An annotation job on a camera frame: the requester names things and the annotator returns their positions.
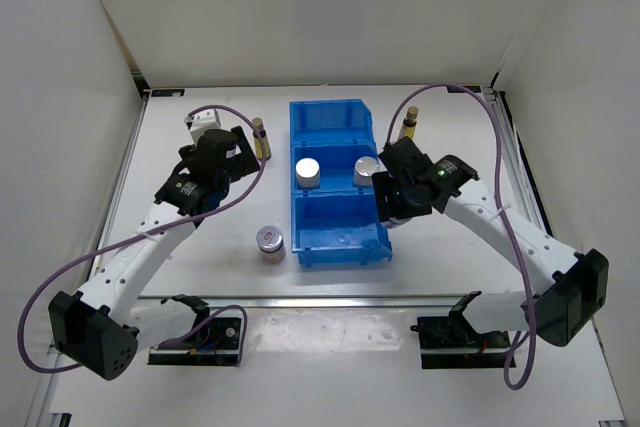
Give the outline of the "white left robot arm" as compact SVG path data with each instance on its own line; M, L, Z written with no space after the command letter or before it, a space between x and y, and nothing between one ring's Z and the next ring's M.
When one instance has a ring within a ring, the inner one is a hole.
M206 342L208 304L174 295L149 307L135 303L172 252L216 210L232 183L258 171L241 127L207 129L179 150L180 162L156 193L139 240L116 250L106 266L74 293L48 306L58 351L105 380L120 376L141 350L180 339Z

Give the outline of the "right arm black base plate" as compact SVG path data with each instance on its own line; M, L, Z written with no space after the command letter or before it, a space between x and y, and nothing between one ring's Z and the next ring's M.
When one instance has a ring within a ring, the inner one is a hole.
M418 336L423 370L500 369L511 347L507 332L466 338L448 317L418 317L410 331Z

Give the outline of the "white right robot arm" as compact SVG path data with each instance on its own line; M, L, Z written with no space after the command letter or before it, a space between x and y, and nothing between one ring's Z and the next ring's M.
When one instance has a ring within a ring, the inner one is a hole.
M440 336L470 347L485 334L532 329L566 346L604 305L609 262L580 253L497 204L477 171L454 155L438 161L409 138L384 146L372 177L378 219L388 225L439 212L474 232L524 275L520 292L465 295L437 319Z

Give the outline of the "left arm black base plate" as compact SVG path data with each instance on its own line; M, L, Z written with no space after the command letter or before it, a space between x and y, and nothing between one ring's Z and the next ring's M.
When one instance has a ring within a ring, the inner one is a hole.
M238 367L244 353L248 315L240 306L216 316L185 341L167 341L149 350L147 364L171 367Z

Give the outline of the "brown jar red label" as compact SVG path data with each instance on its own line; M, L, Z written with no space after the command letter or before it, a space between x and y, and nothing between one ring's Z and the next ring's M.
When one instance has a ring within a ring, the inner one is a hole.
M283 233L274 225L261 227L256 234L256 243L262 259L267 263L280 263L286 256Z
M405 225L409 222L409 219L398 219L396 217L390 217L386 222L388 228L397 228L402 225Z

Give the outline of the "white jar silver lid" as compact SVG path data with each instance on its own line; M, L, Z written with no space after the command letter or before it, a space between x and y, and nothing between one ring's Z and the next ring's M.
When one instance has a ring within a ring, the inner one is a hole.
M305 157L295 165L295 177L300 189L315 189L320 186L320 165L316 159Z
M356 187L371 187L372 177L379 171L378 159L371 156L358 158L353 169L353 185Z

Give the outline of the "yellow bottle with cork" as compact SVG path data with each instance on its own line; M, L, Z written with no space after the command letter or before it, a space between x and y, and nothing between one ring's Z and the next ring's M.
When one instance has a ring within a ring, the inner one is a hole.
M252 119L252 124L254 126L253 137L256 157L259 160L268 161L271 159L271 147L263 120L260 117L254 117Z
M398 132L397 141L403 138L413 139L418 121L419 109L416 106L409 106Z

